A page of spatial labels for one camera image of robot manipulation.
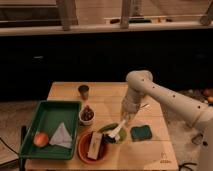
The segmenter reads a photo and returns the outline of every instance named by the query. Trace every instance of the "brown cup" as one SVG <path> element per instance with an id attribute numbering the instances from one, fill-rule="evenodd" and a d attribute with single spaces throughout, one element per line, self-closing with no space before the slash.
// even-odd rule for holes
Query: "brown cup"
<path id="1" fill-rule="evenodd" d="M 88 99 L 88 97 L 89 97 L 89 86 L 81 85 L 81 86 L 78 87 L 78 91 L 79 91 L 79 93 L 81 95 L 81 98 L 83 100 L 87 100 Z"/>

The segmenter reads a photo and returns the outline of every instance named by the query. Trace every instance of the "plate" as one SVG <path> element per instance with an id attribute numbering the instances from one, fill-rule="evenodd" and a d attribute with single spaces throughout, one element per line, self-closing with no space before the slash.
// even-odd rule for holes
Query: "plate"
<path id="1" fill-rule="evenodd" d="M 117 126 L 118 126 L 118 123 L 111 123 L 100 128 L 98 132 L 106 133 L 110 130 L 115 129 Z M 121 128 L 121 130 L 119 131 L 119 136 L 120 136 L 120 139 L 116 143 L 121 143 L 122 141 L 126 139 L 127 133 L 124 128 Z"/>

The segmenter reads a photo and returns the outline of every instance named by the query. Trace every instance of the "cable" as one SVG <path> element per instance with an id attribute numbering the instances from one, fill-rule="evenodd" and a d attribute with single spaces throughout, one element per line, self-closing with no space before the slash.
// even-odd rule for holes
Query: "cable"
<path id="1" fill-rule="evenodd" d="M 0 140 L 8 149 L 10 149 L 12 152 L 18 155 L 18 153 L 15 150 L 13 150 L 1 137 Z"/>
<path id="2" fill-rule="evenodd" d="M 191 163 L 191 162 L 183 163 L 183 164 L 179 165 L 179 171 L 181 171 L 183 168 L 188 169 L 189 171 L 193 171 L 193 169 L 187 165 L 197 166 L 196 163 Z"/>

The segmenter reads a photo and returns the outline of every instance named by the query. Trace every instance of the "plastic tray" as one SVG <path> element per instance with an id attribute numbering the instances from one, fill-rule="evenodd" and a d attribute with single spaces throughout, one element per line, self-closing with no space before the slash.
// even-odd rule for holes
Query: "plastic tray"
<path id="1" fill-rule="evenodd" d="M 29 159 L 71 159 L 76 146 L 80 108 L 81 102 L 77 101 L 40 101 L 19 150 L 19 157 Z M 43 148 L 38 148 L 33 144 L 36 132 L 46 132 L 51 137 L 62 122 L 64 122 L 72 136 L 71 149 L 57 145 L 47 145 Z"/>

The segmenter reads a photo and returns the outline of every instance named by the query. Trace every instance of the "cup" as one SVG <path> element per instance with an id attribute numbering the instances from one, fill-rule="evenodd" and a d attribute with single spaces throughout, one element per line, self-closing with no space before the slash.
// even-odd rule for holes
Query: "cup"
<path id="1" fill-rule="evenodd" d="M 89 97 L 89 86 L 81 85 L 81 86 L 78 87 L 78 91 L 79 91 L 79 93 L 81 95 L 81 98 L 83 100 L 87 100 L 88 99 L 88 97 Z"/>

